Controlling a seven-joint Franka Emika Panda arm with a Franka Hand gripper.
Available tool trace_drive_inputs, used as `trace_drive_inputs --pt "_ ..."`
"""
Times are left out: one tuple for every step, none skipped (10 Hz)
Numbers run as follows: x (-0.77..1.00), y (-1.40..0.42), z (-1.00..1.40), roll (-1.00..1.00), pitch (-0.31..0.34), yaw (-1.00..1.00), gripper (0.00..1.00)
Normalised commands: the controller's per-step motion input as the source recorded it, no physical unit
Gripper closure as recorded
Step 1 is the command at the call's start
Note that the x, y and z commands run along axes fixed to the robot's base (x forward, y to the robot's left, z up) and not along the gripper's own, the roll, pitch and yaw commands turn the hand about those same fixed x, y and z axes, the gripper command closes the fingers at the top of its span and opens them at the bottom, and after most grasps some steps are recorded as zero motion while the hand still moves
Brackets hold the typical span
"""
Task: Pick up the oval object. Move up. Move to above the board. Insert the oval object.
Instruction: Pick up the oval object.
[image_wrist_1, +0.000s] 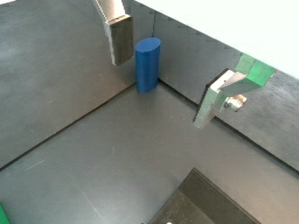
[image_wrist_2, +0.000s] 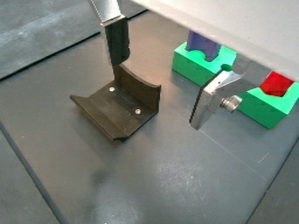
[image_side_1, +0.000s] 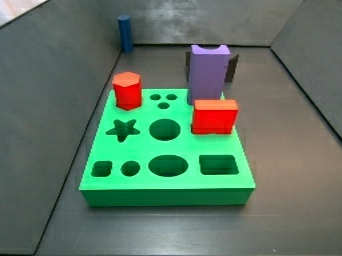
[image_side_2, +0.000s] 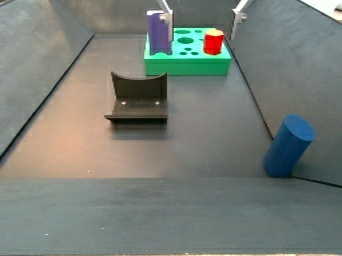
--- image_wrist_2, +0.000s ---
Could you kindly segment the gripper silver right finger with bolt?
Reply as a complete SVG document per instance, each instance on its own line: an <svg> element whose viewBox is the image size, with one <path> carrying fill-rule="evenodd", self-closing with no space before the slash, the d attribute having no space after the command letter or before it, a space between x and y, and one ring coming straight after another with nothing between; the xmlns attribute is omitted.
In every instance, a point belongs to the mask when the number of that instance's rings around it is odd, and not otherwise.
<svg viewBox="0 0 299 224"><path fill-rule="evenodd" d="M200 87L194 104L189 124L198 130L216 113L219 108L234 112L242 103L238 96L242 76L220 70Z"/></svg>

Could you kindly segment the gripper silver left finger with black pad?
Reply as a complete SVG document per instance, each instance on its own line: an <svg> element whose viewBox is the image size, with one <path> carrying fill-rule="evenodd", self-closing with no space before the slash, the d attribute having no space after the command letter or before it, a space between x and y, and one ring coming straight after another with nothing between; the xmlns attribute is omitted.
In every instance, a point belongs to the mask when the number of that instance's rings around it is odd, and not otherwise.
<svg viewBox="0 0 299 224"><path fill-rule="evenodd" d="M127 17L120 12L117 0L88 0L88 3L99 19L111 66L115 67L129 57Z"/></svg>

